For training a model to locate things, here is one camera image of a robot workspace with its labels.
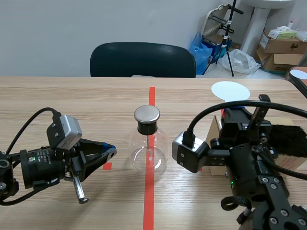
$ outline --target black tripod stand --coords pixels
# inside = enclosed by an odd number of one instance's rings
[[[234,75],[234,72],[232,70],[231,61],[230,61],[230,57],[229,57],[229,33],[233,34],[233,30],[230,29],[230,25],[231,25],[231,22],[232,22],[232,17],[234,15],[234,12],[237,12],[239,14],[244,14],[243,11],[235,8],[235,6],[236,6],[236,0],[234,0],[233,5],[230,5],[230,4],[228,5],[228,8],[231,10],[231,12],[230,12],[229,20],[227,20],[227,21],[225,21],[224,19],[218,18],[217,16],[214,16],[214,15],[211,18],[209,18],[209,19],[215,20],[218,23],[221,23],[221,27],[220,28],[226,30],[224,38],[223,38],[223,41],[222,41],[222,44],[221,44],[221,47],[220,47],[219,51],[216,53],[216,55],[212,58],[212,60],[214,60],[216,58],[216,56],[218,55],[218,58],[216,59],[216,63],[215,63],[215,64],[217,64],[217,61],[220,58],[222,49],[226,48],[226,53],[227,53],[227,56],[228,56],[229,66],[230,66],[231,74],[232,74],[233,77],[235,75]],[[212,63],[213,63],[212,61],[209,63],[209,65],[207,66],[204,74],[206,73],[207,69],[209,68],[209,66]]]

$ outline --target black brush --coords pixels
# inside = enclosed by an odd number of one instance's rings
[[[273,125],[268,144],[283,155],[307,157],[307,134],[299,126]]]

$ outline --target metal cap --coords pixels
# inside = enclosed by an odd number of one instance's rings
[[[143,105],[134,112],[134,118],[138,122],[138,131],[142,135],[152,135],[157,129],[157,120],[160,117],[160,111],[152,105]]]
[[[156,122],[160,117],[160,110],[152,105],[143,105],[134,112],[134,118],[137,122],[149,125]]]

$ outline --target chair backrest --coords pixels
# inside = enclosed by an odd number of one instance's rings
[[[154,43],[102,44],[92,53],[90,69],[91,77],[196,77],[195,59],[188,50]]]

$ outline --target round-bottom flask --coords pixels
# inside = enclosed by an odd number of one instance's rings
[[[158,129],[160,111],[152,105],[139,107],[134,118],[138,122],[130,138],[130,162],[142,171],[164,171],[169,155],[169,144],[165,133]]]

